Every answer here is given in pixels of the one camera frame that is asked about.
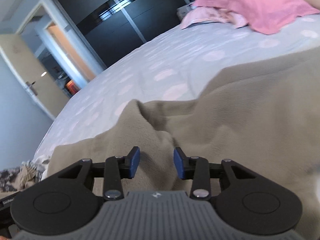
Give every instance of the room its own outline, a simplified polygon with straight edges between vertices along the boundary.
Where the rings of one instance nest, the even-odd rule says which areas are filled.
[[[0,4],[0,236],[320,239],[320,0]]]

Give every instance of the beige blanket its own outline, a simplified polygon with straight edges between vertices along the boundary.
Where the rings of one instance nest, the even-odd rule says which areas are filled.
[[[222,70],[197,100],[131,101],[118,123],[95,138],[55,149],[48,174],[81,158],[103,162],[139,146],[140,166],[125,190],[186,190],[173,148],[212,163],[231,158],[295,192],[303,203],[297,231],[320,236],[320,48]],[[102,184],[96,183],[101,194]]]

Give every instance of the light blue wall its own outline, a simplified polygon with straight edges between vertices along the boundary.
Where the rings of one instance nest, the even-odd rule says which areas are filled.
[[[38,2],[39,0],[23,0],[21,2],[10,20],[14,32],[19,28],[22,21],[27,17],[28,13],[37,5]]]
[[[52,120],[33,103],[0,56],[0,170],[32,160]]]

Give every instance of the pillowcase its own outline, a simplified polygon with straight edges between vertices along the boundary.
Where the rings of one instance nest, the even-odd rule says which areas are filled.
[[[248,21],[240,14],[231,12],[224,8],[197,7],[190,11],[182,20],[180,28],[185,29],[195,23],[229,23],[235,28],[246,26]]]
[[[274,34],[298,16],[320,13],[304,0],[196,0],[193,6],[226,8],[244,16],[251,28]]]

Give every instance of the bed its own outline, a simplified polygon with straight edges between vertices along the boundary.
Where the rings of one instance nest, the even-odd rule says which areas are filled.
[[[131,99],[190,100],[225,67],[320,46],[320,15],[300,17],[273,35],[210,23],[178,26],[134,50],[78,92],[45,135],[35,159],[58,145],[110,129]]]

